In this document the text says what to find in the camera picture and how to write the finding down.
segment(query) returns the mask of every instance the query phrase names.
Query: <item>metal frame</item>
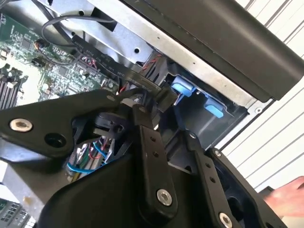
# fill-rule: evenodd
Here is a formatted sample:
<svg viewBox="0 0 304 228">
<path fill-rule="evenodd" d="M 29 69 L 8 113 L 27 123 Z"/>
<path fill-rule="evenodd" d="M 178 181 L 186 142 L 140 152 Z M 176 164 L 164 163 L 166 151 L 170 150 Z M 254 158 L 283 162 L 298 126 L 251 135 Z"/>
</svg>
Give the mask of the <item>metal frame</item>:
<svg viewBox="0 0 304 228">
<path fill-rule="evenodd" d="M 94 5 L 90 4 L 86 0 L 54 1 L 51 6 L 45 0 L 39 1 L 59 15 L 77 15 L 78 12 L 82 10 L 85 15 L 90 16 L 94 9 Z M 145 62 L 152 53 L 152 48 L 147 45 L 144 40 L 121 24 L 117 24 L 112 32 L 95 21 L 83 21 L 76 19 L 71 19 L 69 21 L 72 22 L 72 26 L 69 26 L 72 31 L 73 29 L 85 31 L 88 35 L 100 41 L 117 54 L 127 58 L 134 64 L 136 62 Z M 117 60 L 115 53 L 109 54 L 114 56 L 114 59 Z"/>
<path fill-rule="evenodd" d="M 89 2 L 236 104 L 249 108 L 256 101 L 245 90 L 119 0 Z"/>
</svg>

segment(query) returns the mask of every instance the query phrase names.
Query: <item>blue wire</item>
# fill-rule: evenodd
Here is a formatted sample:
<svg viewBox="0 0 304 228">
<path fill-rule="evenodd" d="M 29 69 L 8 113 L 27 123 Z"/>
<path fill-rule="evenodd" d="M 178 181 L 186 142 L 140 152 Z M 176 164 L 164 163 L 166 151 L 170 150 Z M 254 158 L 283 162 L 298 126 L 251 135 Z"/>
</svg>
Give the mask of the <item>blue wire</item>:
<svg viewBox="0 0 304 228">
<path fill-rule="evenodd" d="M 103 155 L 104 158 L 106 158 L 106 154 L 96 146 L 96 143 L 95 143 L 95 142 L 93 143 L 93 146 L 95 147 L 95 149 L 96 149 L 98 152 L 100 152 L 100 153 Z"/>
<path fill-rule="evenodd" d="M 76 168 L 75 166 L 73 166 L 71 163 L 67 163 L 67 167 L 71 170 L 71 171 L 74 171 L 74 172 L 79 172 L 79 173 L 87 173 L 87 174 L 90 174 L 92 172 L 94 172 L 95 170 L 85 170 L 85 169 L 79 169 L 79 168 Z"/>
</svg>

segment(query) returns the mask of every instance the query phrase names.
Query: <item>metal bolt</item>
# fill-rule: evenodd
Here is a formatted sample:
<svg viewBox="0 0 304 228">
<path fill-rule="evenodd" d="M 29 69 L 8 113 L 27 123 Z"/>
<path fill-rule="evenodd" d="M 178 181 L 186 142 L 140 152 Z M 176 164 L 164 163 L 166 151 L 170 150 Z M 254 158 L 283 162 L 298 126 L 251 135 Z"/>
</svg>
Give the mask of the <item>metal bolt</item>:
<svg viewBox="0 0 304 228">
<path fill-rule="evenodd" d="M 172 197 L 168 191 L 165 189 L 159 189 L 156 193 L 158 201 L 165 205 L 170 206 L 172 204 Z"/>
<path fill-rule="evenodd" d="M 256 108 L 255 112 L 256 114 L 260 114 L 263 111 L 263 109 L 261 107 Z"/>
<path fill-rule="evenodd" d="M 139 110 L 141 110 L 143 113 L 146 113 L 146 110 L 144 107 L 140 107 Z"/>
<path fill-rule="evenodd" d="M 110 82 L 110 83 L 108 84 L 108 87 L 112 89 L 112 88 L 114 87 L 113 83 Z"/>
<path fill-rule="evenodd" d="M 14 119 L 10 122 L 10 128 L 16 132 L 29 132 L 33 128 L 33 124 L 26 119 Z"/>
<path fill-rule="evenodd" d="M 115 101 L 115 98 L 112 97 L 112 96 L 110 96 L 110 95 L 106 96 L 106 98 L 108 98 L 108 99 L 111 100 L 111 101 Z"/>
<path fill-rule="evenodd" d="M 194 133 L 190 132 L 189 135 L 192 139 L 196 139 L 196 135 Z"/>
<path fill-rule="evenodd" d="M 215 155 L 218 156 L 218 157 L 221 157 L 221 156 L 222 156 L 222 154 L 221 154 L 218 150 L 214 150 L 214 153 L 215 153 Z"/>
<path fill-rule="evenodd" d="M 233 227 L 231 219 L 225 213 L 221 212 L 219 214 L 219 219 L 226 228 L 232 228 Z"/>
</svg>

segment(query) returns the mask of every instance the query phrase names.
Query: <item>black cable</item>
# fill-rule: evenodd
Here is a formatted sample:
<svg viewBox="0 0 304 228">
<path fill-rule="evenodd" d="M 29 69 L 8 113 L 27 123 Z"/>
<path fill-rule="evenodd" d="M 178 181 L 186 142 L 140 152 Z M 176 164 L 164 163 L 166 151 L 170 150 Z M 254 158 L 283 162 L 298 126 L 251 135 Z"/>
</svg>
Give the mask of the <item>black cable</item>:
<svg viewBox="0 0 304 228">
<path fill-rule="evenodd" d="M 80 54 L 77 58 L 75 58 L 73 61 L 71 61 L 69 63 L 60 63 L 60 62 L 57 62 L 56 60 L 50 59 L 46 54 L 43 53 L 43 50 L 41 50 L 39 43 L 36 42 L 36 44 L 37 44 L 36 50 L 39 52 L 39 54 L 42 55 L 46 61 L 48 61 L 49 63 L 54 64 L 54 65 L 59 65 L 59 66 L 74 65 L 82 57 L 82 55 Z"/>
<path fill-rule="evenodd" d="M 118 82 L 118 92 L 120 92 L 120 90 L 123 87 L 123 81 L 122 81 L 122 79 L 120 77 L 116 77 L 116 78 L 118 79 L 117 80 L 117 82 Z"/>
<path fill-rule="evenodd" d="M 32 2 L 39 8 L 39 10 L 44 14 L 44 16 L 50 21 L 53 20 L 54 17 L 52 16 L 52 14 L 47 10 L 47 8 L 41 4 L 39 1 L 37 0 L 32 0 Z M 57 30 L 57 32 L 68 42 L 71 43 L 71 37 L 63 30 L 63 28 L 59 25 L 59 24 L 55 24 L 54 28 Z M 59 44 L 53 41 L 50 41 L 49 39 L 46 38 L 46 36 L 42 33 L 42 37 L 44 40 L 46 40 L 47 42 L 53 44 L 53 45 L 57 45 L 57 46 L 62 46 L 62 47 L 68 47 L 68 48 L 74 48 L 75 45 L 73 44 Z"/>
<path fill-rule="evenodd" d="M 92 20 L 92 21 L 103 22 L 103 23 L 111 23 L 111 22 L 114 21 L 114 20 L 105 20 L 105 19 L 100 19 L 100 18 L 90 17 L 90 16 L 79 16 L 79 15 L 60 16 L 60 17 L 57 17 L 57 18 L 50 19 L 47 23 L 45 23 L 42 26 L 42 29 L 41 29 L 42 37 L 45 39 L 45 29 L 46 29 L 46 27 L 48 27 L 50 25 L 55 26 L 57 23 L 59 23 L 63 20 L 66 20 L 66 19 Z"/>
</svg>

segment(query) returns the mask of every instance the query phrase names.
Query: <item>blue latch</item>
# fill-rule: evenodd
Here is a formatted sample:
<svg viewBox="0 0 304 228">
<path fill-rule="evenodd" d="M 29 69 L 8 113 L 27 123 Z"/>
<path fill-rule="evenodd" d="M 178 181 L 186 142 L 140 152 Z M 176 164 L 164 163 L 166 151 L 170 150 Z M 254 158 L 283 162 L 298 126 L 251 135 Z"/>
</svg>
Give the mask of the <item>blue latch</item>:
<svg viewBox="0 0 304 228">
<path fill-rule="evenodd" d="M 217 118 L 222 118 L 224 116 L 222 112 L 224 109 L 223 105 L 210 97 L 208 97 L 205 102 L 204 108 L 214 114 Z"/>
<path fill-rule="evenodd" d="M 193 85 L 191 85 L 189 82 L 185 81 L 179 76 L 175 77 L 171 87 L 187 97 L 190 97 L 192 95 L 192 91 L 194 88 Z"/>
</svg>

